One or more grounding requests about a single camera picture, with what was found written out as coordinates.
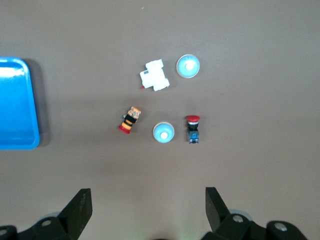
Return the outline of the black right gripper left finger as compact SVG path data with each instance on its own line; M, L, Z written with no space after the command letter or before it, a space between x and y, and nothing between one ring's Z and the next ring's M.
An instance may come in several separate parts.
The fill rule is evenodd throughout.
M77 240L93 213L91 189L82 188L57 216L48 216L18 232L14 225L2 225L2 240Z

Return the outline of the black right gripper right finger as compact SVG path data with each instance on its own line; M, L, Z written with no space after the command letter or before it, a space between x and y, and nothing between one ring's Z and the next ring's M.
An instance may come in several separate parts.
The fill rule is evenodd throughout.
M261 227L243 214L231 213L215 187L205 188L205 212L211 227L204 240L305 240L293 224L273 220Z

